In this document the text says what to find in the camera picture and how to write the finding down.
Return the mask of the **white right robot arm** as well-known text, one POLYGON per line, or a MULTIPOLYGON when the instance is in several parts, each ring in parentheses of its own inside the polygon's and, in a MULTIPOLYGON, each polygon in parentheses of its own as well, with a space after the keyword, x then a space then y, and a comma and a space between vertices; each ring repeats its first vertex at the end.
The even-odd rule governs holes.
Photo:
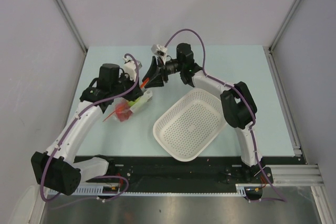
POLYGON ((258 152, 254 133, 257 106, 246 83, 228 82, 212 77, 205 71, 205 64, 199 66, 194 59, 192 47, 180 43, 176 47, 176 58, 168 60, 167 48, 153 45, 152 61, 142 81, 144 87, 162 87, 169 75, 179 73, 182 82, 193 88, 202 89, 220 99, 225 121, 235 129, 241 150, 241 160, 247 165, 242 169, 243 179, 254 183, 261 177, 262 155, 258 152))

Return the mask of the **green fake grapes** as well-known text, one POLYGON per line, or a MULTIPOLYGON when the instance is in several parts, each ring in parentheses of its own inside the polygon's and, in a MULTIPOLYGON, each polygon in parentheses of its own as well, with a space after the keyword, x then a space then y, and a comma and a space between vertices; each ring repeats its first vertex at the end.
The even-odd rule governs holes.
POLYGON ((132 107, 132 106, 134 106, 136 103, 138 103, 139 101, 141 101, 142 98, 143 98, 143 97, 139 97, 139 98, 137 98, 137 99, 134 100, 134 101, 128 101, 127 104, 128 104, 129 107, 132 107))

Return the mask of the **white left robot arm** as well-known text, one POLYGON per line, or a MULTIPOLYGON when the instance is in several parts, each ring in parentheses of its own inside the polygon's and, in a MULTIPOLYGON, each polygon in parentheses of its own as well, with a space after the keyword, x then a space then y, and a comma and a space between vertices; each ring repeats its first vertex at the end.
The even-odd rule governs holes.
POLYGON ((100 177, 105 182, 115 178, 111 159, 97 155, 83 162, 75 162, 79 147, 93 125, 102 117, 116 98, 131 101, 143 95, 139 85, 141 63, 126 62, 123 67, 104 63, 82 92, 78 107, 56 140, 43 152, 35 152, 31 164, 41 189, 49 188, 60 194, 73 194, 80 183, 100 177))

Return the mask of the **red fake apple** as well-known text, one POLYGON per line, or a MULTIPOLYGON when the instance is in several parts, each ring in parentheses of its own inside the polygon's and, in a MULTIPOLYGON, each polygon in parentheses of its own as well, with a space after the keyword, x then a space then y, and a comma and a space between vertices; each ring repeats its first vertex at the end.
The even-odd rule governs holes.
POLYGON ((128 120, 131 115, 132 111, 127 103, 120 103, 116 106, 116 117, 120 122, 128 120))

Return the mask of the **clear zip top bag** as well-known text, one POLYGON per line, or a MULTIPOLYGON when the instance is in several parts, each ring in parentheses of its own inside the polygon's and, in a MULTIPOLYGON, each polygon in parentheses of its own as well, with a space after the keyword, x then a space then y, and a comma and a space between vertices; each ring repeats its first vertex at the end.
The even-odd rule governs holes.
POLYGON ((103 121, 105 122, 110 117, 114 116, 116 120, 124 122, 128 120, 133 114, 140 111, 140 109, 149 101, 151 101, 153 93, 149 89, 145 89, 144 86, 149 82, 149 78, 146 78, 140 88, 144 91, 144 95, 137 98, 135 101, 127 101, 123 99, 119 102, 112 113, 110 113, 103 121))

